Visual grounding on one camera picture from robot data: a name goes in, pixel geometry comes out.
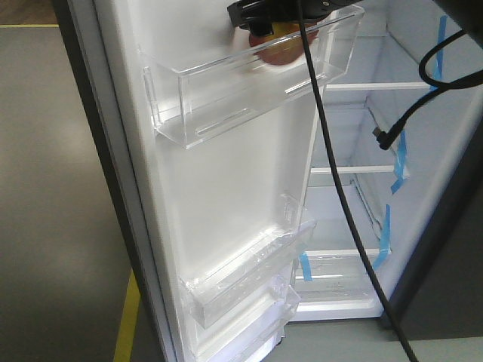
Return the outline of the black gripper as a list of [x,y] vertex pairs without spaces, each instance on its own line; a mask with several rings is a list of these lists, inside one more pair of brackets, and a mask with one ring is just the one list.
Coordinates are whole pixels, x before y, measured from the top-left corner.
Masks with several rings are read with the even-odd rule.
[[272,21],[297,22],[299,10],[304,23],[316,23],[333,11],[355,3],[358,0],[271,1],[270,17],[267,1],[236,1],[227,7],[227,12],[234,28],[247,30],[252,36],[269,36],[274,34]]

